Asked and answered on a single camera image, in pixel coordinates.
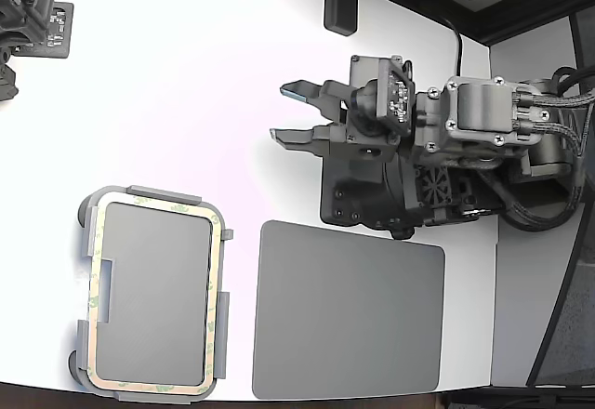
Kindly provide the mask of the gray printed gripper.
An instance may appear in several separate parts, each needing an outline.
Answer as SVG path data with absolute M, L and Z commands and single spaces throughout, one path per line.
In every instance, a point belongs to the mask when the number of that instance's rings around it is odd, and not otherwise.
M 310 129 L 271 129 L 284 149 L 329 157 L 350 144 L 349 158 L 390 161 L 403 139 L 412 134 L 412 62 L 399 55 L 387 58 L 354 56 L 349 87 L 334 80 L 321 86 L 306 80 L 280 87 L 283 96 L 307 103 L 326 119 L 339 119 L 347 101 L 346 130 L 341 125 Z

